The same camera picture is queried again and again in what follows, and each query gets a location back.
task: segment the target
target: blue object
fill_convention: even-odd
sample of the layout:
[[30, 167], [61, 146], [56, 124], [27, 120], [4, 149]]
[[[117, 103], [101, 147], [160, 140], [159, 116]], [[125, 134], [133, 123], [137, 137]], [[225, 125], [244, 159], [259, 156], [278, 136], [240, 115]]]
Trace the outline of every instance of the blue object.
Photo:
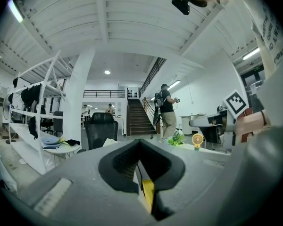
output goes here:
[[57, 138], [57, 137], [47, 137], [47, 138], [43, 138], [42, 142], [45, 145], [56, 145], [58, 144], [59, 140], [60, 138]]
[[51, 145], [43, 143], [43, 145], [44, 145], [44, 147], [59, 147], [61, 145], [61, 143], [59, 143], [59, 144], [51, 144]]

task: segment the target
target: staircase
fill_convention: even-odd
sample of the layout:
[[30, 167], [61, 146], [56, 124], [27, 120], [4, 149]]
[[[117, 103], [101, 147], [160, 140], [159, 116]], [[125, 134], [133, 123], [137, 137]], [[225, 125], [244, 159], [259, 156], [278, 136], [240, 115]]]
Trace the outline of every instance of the staircase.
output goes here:
[[128, 99], [131, 135], [156, 134], [139, 100]]

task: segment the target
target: khaki pants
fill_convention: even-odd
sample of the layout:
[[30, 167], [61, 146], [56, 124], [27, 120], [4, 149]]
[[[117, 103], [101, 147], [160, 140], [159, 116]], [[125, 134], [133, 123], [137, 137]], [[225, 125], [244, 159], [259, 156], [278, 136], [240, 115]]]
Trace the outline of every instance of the khaki pants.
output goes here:
[[166, 112], [162, 113], [161, 117], [163, 119], [162, 124], [162, 132], [163, 137], [162, 139], [167, 139], [168, 137], [172, 136], [175, 132], [177, 121], [176, 121], [176, 115], [175, 112]]

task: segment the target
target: black office chair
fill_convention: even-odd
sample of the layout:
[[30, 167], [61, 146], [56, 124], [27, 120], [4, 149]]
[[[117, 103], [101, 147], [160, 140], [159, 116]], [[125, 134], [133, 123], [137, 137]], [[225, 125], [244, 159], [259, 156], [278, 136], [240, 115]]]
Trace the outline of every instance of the black office chair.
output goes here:
[[[43, 105], [41, 105], [41, 114], [46, 114], [45, 106], [43, 106]], [[52, 119], [42, 118], [41, 123], [40, 123], [40, 128], [41, 127], [45, 127], [46, 128], [45, 130], [43, 130], [43, 132], [54, 133], [54, 131], [51, 129], [52, 126], [53, 126]]]
[[107, 138], [117, 141], [118, 123], [110, 113], [94, 113], [85, 124], [88, 150], [100, 148]]
[[[63, 112], [55, 111], [53, 115], [63, 116]], [[53, 130], [55, 131], [56, 136], [58, 136], [58, 133], [63, 133], [63, 120], [62, 119], [53, 119]]]

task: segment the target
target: black t-shirt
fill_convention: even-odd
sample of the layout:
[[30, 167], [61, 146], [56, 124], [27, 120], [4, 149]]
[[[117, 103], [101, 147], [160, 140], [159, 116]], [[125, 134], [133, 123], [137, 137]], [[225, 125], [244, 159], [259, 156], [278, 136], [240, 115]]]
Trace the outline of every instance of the black t-shirt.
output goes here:
[[167, 96], [171, 96], [170, 92], [166, 89], [162, 90], [160, 92], [161, 96], [162, 96], [162, 99], [165, 101], [164, 102], [164, 105], [160, 108], [160, 111], [162, 113], [166, 113], [166, 112], [172, 112], [174, 111], [173, 110], [173, 105], [171, 103], [169, 103], [167, 100], [166, 100], [166, 97]]

